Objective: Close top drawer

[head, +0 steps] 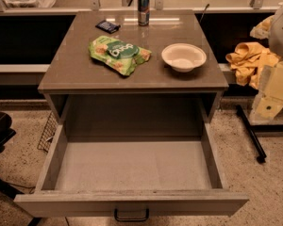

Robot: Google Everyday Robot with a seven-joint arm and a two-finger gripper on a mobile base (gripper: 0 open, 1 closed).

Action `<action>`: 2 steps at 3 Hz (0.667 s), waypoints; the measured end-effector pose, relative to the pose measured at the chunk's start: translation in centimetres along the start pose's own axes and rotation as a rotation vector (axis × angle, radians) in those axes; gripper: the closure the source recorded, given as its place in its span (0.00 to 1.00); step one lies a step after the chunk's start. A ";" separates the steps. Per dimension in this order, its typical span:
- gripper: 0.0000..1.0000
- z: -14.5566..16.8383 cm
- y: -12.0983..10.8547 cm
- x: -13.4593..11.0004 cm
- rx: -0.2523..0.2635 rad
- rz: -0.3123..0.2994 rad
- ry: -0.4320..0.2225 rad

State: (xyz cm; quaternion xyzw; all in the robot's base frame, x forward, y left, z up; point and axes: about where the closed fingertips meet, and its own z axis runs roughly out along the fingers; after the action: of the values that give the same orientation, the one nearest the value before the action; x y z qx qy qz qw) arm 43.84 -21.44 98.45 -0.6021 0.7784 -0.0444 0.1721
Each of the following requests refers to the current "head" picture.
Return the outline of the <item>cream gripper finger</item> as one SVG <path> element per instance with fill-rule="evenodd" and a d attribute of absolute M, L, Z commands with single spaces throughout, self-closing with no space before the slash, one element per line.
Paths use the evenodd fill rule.
<path fill-rule="evenodd" d="M 250 36 L 256 39 L 267 39 L 269 37 L 269 31 L 271 28 L 271 24 L 274 16 L 271 15 L 268 18 L 261 21 L 259 24 L 254 26 L 250 32 Z"/>

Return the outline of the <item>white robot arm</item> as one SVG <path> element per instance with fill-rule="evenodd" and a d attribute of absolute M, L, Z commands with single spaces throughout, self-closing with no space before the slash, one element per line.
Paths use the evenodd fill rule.
<path fill-rule="evenodd" d="M 251 122 L 271 121 L 283 108 L 283 4 L 276 11 L 269 31 L 269 48 L 280 56 L 273 66 L 264 66 L 250 113 Z"/>

